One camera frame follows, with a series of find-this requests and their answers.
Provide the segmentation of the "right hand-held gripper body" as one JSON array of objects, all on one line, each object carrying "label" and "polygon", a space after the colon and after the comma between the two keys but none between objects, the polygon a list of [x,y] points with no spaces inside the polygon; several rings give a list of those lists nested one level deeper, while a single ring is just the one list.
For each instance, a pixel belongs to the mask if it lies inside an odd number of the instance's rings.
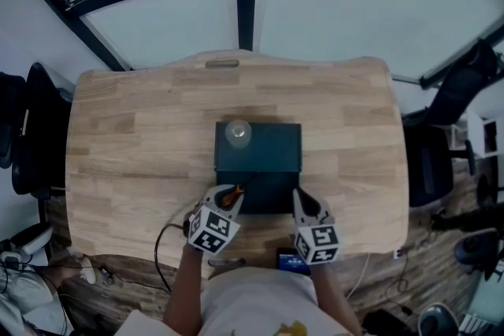
[{"label": "right hand-held gripper body", "polygon": [[335,219],[328,214],[321,218],[294,216],[294,247],[305,264],[334,262],[339,254],[339,236]]}]

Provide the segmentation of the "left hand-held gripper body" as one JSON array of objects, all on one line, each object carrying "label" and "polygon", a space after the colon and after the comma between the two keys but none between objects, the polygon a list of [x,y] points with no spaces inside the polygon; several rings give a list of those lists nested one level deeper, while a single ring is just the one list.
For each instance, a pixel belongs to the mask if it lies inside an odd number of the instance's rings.
[{"label": "left hand-held gripper body", "polygon": [[198,204],[189,217],[187,243],[209,254],[219,254],[236,236],[237,216],[226,210]]}]

